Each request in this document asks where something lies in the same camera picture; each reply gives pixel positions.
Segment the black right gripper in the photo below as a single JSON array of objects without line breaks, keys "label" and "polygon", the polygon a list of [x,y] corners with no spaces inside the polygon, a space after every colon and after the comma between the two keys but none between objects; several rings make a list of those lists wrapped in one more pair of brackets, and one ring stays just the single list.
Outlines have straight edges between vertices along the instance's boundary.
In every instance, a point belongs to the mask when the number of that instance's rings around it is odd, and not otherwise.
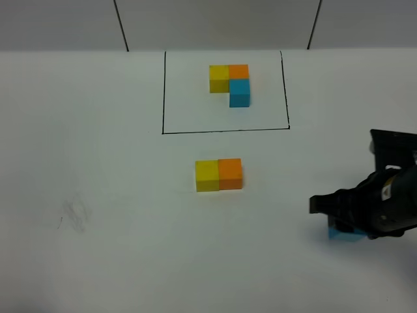
[{"label": "black right gripper", "polygon": [[416,227],[416,166],[374,172],[352,189],[309,199],[310,214],[328,216],[329,233],[354,233],[369,239],[401,237]]}]

